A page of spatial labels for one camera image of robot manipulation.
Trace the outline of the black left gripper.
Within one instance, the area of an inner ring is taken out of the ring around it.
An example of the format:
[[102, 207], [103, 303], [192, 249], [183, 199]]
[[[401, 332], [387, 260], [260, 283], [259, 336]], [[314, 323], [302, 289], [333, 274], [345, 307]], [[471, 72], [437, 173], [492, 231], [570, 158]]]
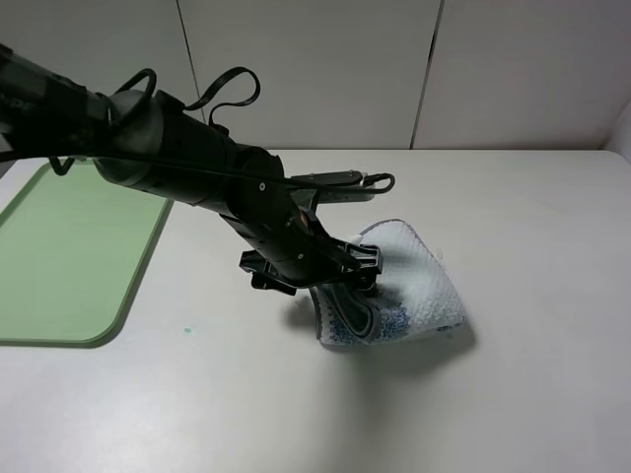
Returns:
[[372, 291], [382, 274], [376, 245], [334, 239], [285, 189], [232, 189], [220, 216], [251, 246], [239, 266], [254, 289], [294, 296], [325, 283]]

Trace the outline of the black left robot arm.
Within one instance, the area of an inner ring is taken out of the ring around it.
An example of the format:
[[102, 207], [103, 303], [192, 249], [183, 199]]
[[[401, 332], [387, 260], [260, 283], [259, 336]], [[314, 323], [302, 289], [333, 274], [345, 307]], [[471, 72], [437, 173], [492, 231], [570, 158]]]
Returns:
[[240, 265], [257, 289], [373, 288], [379, 250], [331, 236], [316, 206], [321, 196], [376, 194], [375, 175], [287, 177], [279, 157], [192, 118], [156, 83], [144, 69], [106, 96], [3, 47], [1, 132], [10, 146], [3, 159], [46, 158], [62, 175], [89, 158], [110, 183], [217, 213], [248, 243]]

